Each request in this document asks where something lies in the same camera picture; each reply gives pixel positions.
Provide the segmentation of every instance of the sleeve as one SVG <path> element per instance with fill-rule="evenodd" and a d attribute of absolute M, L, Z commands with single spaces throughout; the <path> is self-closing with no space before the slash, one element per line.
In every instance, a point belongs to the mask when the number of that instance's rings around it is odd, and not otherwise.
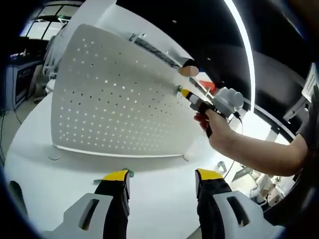
<path fill-rule="evenodd" d="M 305 139 L 308 148 L 314 148 L 317 145 L 317 137 L 319 134 L 319 90 L 315 86 L 312 96 L 312 104 L 309 109 L 309 115 L 306 121 L 303 122 L 298 133 Z"/>

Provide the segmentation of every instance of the human hand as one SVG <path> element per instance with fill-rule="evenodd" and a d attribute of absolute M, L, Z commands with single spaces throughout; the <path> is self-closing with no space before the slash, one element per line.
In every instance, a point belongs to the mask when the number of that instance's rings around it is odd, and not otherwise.
<path fill-rule="evenodd" d="M 209 143 L 217 150 L 226 146 L 230 137 L 234 134 L 226 119 L 213 110 L 207 110 L 205 115 L 197 113 L 194 119 L 199 122 L 204 131 L 210 126 L 213 134 L 209 137 Z"/>

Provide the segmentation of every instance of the perforated white panel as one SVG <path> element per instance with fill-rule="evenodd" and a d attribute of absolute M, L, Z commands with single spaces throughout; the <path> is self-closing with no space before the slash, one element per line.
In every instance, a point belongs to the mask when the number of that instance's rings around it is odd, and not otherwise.
<path fill-rule="evenodd" d="M 112 33 L 75 31 L 55 83 L 53 144 L 123 155 L 184 154 L 203 134 L 177 86 L 199 92 L 164 62 Z"/>

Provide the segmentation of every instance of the led light strip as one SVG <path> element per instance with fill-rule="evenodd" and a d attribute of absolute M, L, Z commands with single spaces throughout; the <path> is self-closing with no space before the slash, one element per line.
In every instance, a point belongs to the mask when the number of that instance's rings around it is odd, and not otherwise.
<path fill-rule="evenodd" d="M 253 52 L 250 46 L 250 42 L 249 42 L 249 38 L 248 38 L 248 34 L 244 25 L 243 20 L 240 17 L 240 14 L 235 6 L 235 4 L 233 3 L 232 0 L 224 0 L 224 2 L 226 3 L 227 7 L 229 8 L 231 14 L 233 15 L 240 35 L 243 39 L 244 42 L 244 46 L 245 46 L 245 50 L 246 50 L 246 54 L 247 54 L 247 59 L 248 59 L 248 67 L 249 67 L 249 74 L 250 74 L 250 111 L 254 112 L 255 109 L 255 99 L 256 99 L 256 79 L 255 79 L 255 67 L 254 67 L 254 60 L 253 60 Z"/>

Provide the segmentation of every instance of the black ceiling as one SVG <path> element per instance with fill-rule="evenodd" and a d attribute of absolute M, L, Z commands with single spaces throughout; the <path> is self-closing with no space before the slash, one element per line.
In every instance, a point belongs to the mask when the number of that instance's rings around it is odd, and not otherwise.
<path fill-rule="evenodd" d="M 283 116 L 301 97 L 313 59 L 302 36 L 268 0 L 233 0 L 248 32 L 256 71 L 256 104 L 293 133 L 307 115 Z M 118 0 L 181 45 L 217 83 L 250 99 L 247 56 L 224 0 Z"/>

